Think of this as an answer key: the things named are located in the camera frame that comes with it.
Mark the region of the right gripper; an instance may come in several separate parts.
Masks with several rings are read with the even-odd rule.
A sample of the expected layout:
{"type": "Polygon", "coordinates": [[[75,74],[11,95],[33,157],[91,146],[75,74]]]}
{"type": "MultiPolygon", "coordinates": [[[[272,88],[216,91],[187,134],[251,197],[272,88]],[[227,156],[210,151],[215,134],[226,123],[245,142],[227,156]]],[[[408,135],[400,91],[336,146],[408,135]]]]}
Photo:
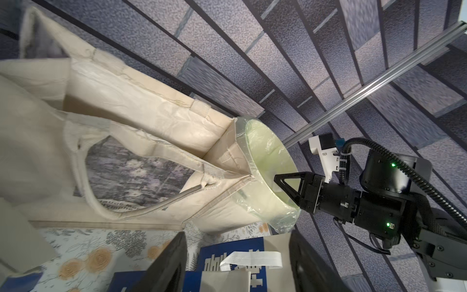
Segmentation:
{"type": "Polygon", "coordinates": [[[296,208],[314,214],[325,177],[312,172],[277,174],[274,182],[296,208]]]}

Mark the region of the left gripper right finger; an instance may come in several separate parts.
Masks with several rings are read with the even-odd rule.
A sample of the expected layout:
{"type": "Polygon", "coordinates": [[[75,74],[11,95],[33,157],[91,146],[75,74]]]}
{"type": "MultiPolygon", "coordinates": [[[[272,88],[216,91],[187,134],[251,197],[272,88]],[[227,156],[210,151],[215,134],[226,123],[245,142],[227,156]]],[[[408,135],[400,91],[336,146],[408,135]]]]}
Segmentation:
{"type": "Polygon", "coordinates": [[[297,292],[350,292],[338,273],[297,230],[291,233],[289,258],[297,292]]]}

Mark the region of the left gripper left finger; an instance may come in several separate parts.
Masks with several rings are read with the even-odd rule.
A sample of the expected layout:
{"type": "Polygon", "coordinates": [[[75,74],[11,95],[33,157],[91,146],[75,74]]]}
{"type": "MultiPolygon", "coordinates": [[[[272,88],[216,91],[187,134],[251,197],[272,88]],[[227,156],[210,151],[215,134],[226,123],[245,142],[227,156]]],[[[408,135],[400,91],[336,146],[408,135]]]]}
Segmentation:
{"type": "Polygon", "coordinates": [[[187,263],[186,234],[179,232],[131,292],[181,292],[187,263]]]}

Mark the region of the blue white bag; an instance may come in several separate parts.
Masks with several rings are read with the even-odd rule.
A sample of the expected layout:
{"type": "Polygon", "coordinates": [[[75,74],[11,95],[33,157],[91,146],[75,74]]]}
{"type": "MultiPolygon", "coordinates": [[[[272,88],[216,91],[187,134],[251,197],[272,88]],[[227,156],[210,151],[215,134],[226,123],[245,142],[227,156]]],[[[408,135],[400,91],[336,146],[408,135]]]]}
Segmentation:
{"type": "Polygon", "coordinates": [[[129,292],[145,275],[145,271],[114,273],[107,292],[129,292]]]}
{"type": "Polygon", "coordinates": [[[290,234],[250,238],[201,248],[186,272],[184,292],[294,292],[290,234]]]}
{"type": "Polygon", "coordinates": [[[1,199],[1,291],[29,292],[40,267],[58,257],[56,250],[27,218],[1,199]]]}

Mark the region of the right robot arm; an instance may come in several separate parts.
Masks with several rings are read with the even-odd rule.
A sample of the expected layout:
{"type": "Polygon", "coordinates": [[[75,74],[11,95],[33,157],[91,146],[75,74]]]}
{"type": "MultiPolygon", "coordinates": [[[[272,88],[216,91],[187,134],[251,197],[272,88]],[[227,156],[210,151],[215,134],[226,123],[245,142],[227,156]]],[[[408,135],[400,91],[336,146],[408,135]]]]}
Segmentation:
{"type": "Polygon", "coordinates": [[[389,254],[405,239],[422,263],[432,292],[467,286],[467,217],[429,181],[429,161],[399,155],[364,140],[368,160],[361,190],[349,186],[350,147],[339,162],[339,182],[311,172],[278,174],[275,183],[309,214],[333,217],[338,227],[351,223],[382,242],[370,250],[389,254]]]}

